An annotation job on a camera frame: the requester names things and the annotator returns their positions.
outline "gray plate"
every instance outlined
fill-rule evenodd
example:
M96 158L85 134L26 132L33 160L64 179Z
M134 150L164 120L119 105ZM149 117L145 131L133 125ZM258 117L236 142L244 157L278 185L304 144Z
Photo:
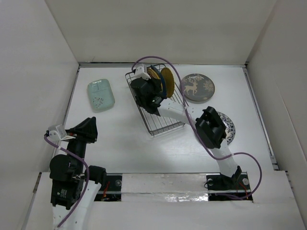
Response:
M192 73L182 79L184 95L192 101L205 102L215 92L213 81L205 75Z
M217 112L220 118L222 119L223 123L226 126L226 139L227 139L227 144L229 145L235 138L236 135L236 128L235 124L232 122L232 120L226 116L225 114L221 112Z

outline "yellow plate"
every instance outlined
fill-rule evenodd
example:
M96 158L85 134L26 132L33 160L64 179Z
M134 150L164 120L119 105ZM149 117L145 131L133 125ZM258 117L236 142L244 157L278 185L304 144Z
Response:
M148 73L148 75L149 75L151 78L160 79L160 78L159 78L159 75L156 74L156 72L153 71L153 70L150 69L150 68L147 69L147 73Z
M175 81L172 71L165 67L161 70L161 74L165 81L165 87L166 87L166 96L168 98L172 97L175 90Z

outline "plate with deer design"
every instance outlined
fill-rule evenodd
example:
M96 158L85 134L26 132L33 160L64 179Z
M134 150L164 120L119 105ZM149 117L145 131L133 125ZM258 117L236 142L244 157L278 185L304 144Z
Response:
M184 95L196 102L209 100L214 92L215 85L207 76L199 73L192 73L182 79Z

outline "cable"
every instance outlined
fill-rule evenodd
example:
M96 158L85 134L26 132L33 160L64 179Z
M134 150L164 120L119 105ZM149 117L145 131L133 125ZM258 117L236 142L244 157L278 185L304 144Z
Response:
M106 184L106 188L104 189L104 193L103 193L103 197L106 197L106 192L107 192L107 189L109 188L109 185L110 185L110 181Z
M138 59L138 60L132 65L131 70L133 71L133 68L134 68L134 67L136 66L136 64L138 64L140 61L142 61L142 60L144 60L144 59L148 59L148 58L160 59L160 60L166 62L167 64L169 64L169 65L173 68L173 70L175 71L175 73L176 73L176 75L177 75L177 77L178 77L179 83L180 83L180 89L181 89L180 91L181 91L181 95L182 95L183 106L186 108L186 107L187 107L187 102L186 102L186 98L185 98L185 95L184 95L184 89L183 89L183 85L182 85L182 83L181 83L180 75L179 75L177 69L175 68L175 66L174 66L172 63L170 63L168 60L166 60L166 59L163 58L163 57L159 57L159 56L145 56L145 57L142 57L142 58ZM228 155L228 156L225 156L225 157L222 157L222 158L217 158L217 157L213 156L213 154L208 150L208 148L205 146L205 144L203 143L202 139L201 139L200 136L198 135L198 133L197 133L197 131L196 131L196 128L195 128L194 125L193 125L193 122L192 122L192 120L191 120L191 118L190 118L190 116L189 116L189 113L188 113L187 109L186 109L185 111L186 111L186 115L187 115L188 122L189 122L190 126L192 127L193 132L194 132L195 135L197 136L197 139L199 140L199 142L201 143L201 145L204 147L204 149L207 151L207 153L208 153L213 159L215 159L215 160L217 160L217 161L222 161L222 160L225 160L225 159L227 159L227 158L229 158L229 157L232 156L232 155ZM237 152L237 153L234 153L233 155L234 155L234 156L236 156L236 155L246 155L246 156L249 156L249 157L251 157L251 158L256 162L256 164L257 164L258 167L259 167L259 172L260 172L259 181L258 181L258 183L257 183L257 185L256 185L256 187L255 187L255 189L254 189L252 192L250 192L250 194L248 194L248 195L246 195L246 196L243 196L243 197L238 197L238 196L229 195L229 194L218 194L218 195L221 195L221 196L228 196L228 197L230 197L230 198L232 198L232 199L239 199L239 200L242 200L242 199L245 199L245 198L251 196L251 195L259 188L260 183L261 183L261 181L262 181L262 169L261 169L261 166L260 166L259 162L257 161L257 159L256 159L255 157L253 157L252 155L250 155L249 153L246 153L246 152Z
M85 166L85 170L86 170L86 179L85 179L85 186L84 186L84 189L79 197L79 199L77 200L77 202L75 203L75 205L71 208L71 210L69 211L69 213L66 215L66 217L64 217L64 219L58 224L58 228L62 226L62 224L71 216L71 214L74 212L74 210L77 208L78 204L80 203L82 197L84 196L84 193L86 191L86 188L88 186L88 183L89 183L89 180L90 180L90 169L87 165L87 163L81 158L81 157L78 157L76 154L70 152L69 150L67 149L64 149L62 147L59 147L58 145L52 143L50 140L48 140L47 136L44 135L44 140L51 146L57 148L57 149L60 149L64 152L66 152L68 155L71 155L72 157L76 158L77 160L81 161L81 163Z
M245 186L241 182L239 182L239 184L244 188L245 195L248 195L248 190L245 188Z

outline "wire dish rack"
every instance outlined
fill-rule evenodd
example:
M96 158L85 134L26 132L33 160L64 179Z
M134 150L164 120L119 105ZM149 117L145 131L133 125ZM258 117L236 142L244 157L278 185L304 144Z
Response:
M161 71L161 69L166 67L164 64L157 64L157 65L154 65L154 66L159 71ZM130 87L130 82L135 79L134 73L133 72L126 73L125 78L126 78L127 83L129 85L129 88L130 88L130 91L132 93L132 96L135 99L135 95L133 93L133 90ZM182 96L180 94L179 87L177 86L176 83L175 83L174 94L171 97L171 100L173 100L174 102L178 102L180 104L183 104ZM169 131L169 130L177 128L177 127L184 126L184 123L182 123L181 121L177 121L175 119L168 118L168 117L162 117L162 116L153 115L153 114L148 113L142 107L139 107L138 105L137 105L137 107L138 107L138 109L140 111L140 114L142 116L142 119L143 119L143 121L145 123L145 126L146 126L148 132L152 136L160 134L160 133L163 133L163 132L166 132L166 131Z

